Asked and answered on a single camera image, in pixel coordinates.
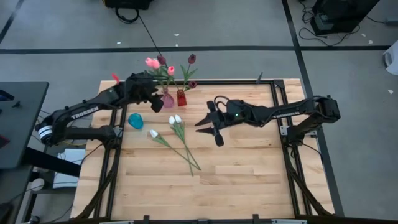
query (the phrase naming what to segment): gray table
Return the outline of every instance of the gray table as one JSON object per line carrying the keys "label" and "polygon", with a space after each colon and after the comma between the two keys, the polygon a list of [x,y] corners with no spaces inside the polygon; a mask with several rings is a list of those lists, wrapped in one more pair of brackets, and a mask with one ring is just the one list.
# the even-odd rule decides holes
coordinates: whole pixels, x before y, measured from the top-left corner
{"label": "gray table", "polygon": [[[0,90],[14,96],[13,101],[0,101],[0,134],[10,140],[0,149],[0,203],[12,201],[13,209],[6,223],[15,223],[32,173],[32,165],[18,166],[32,134],[49,83],[0,82]],[[20,107],[11,108],[17,101]]]}

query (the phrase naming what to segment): white tulip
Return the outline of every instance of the white tulip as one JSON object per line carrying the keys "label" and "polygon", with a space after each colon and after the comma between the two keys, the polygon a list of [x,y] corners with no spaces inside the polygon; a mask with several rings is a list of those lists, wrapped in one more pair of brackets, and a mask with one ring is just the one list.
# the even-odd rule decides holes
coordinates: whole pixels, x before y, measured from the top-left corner
{"label": "white tulip", "polygon": [[169,117],[169,124],[173,125],[175,123],[175,119],[173,116]]}
{"label": "white tulip", "polygon": [[159,133],[157,133],[155,130],[150,130],[149,132],[150,132],[150,135],[151,135],[153,138],[156,138],[156,137],[159,135]]}
{"label": "white tulip", "polygon": [[182,119],[179,115],[175,115],[175,122],[177,122],[178,124],[182,122]]}

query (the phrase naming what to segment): floor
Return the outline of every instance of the floor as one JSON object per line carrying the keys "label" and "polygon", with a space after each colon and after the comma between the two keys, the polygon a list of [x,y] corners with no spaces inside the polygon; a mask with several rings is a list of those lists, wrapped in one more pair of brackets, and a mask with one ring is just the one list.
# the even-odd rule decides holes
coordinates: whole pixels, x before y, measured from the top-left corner
{"label": "floor", "polygon": [[[342,118],[324,130],[345,215],[398,220],[398,77],[381,60],[398,40],[398,27],[365,19],[342,47],[326,49],[317,40],[294,39],[308,27],[302,7],[297,0],[155,0],[141,16],[168,64],[197,55],[195,78],[257,78],[263,72],[263,78],[301,78],[308,95],[337,99]],[[380,0],[369,16],[383,21],[397,8],[395,0]],[[1,80],[48,81],[45,111],[94,97],[100,80],[143,71],[145,58],[157,55],[141,21],[123,24],[98,0],[3,0],[0,29]],[[41,147],[35,139],[30,144]],[[34,214],[52,220],[72,201],[73,193],[40,195]]]}

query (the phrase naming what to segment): pink vase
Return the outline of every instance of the pink vase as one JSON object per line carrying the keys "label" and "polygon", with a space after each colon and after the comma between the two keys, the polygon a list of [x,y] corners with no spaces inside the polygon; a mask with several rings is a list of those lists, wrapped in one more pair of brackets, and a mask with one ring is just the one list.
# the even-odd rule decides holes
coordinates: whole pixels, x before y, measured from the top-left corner
{"label": "pink vase", "polygon": [[162,101],[163,101],[163,107],[164,108],[173,108],[174,106],[174,98],[172,97],[172,95],[169,94],[169,90],[168,89],[164,89],[163,91],[163,97],[162,97]]}

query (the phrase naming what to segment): pink tulip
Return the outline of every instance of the pink tulip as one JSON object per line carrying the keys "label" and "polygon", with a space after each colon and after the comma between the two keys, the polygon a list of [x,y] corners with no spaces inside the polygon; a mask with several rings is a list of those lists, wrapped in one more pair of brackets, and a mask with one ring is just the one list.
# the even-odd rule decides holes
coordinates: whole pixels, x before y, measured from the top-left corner
{"label": "pink tulip", "polygon": [[157,59],[152,59],[152,68],[158,70],[160,68],[160,63]]}
{"label": "pink tulip", "polygon": [[167,69],[167,74],[169,74],[169,75],[174,75],[174,66],[170,66],[170,67]]}
{"label": "pink tulip", "polygon": [[145,60],[145,63],[147,64],[147,66],[148,66],[149,68],[153,68],[153,67],[154,67],[152,61],[153,61],[153,60],[152,60],[151,58],[147,58],[147,59]]}

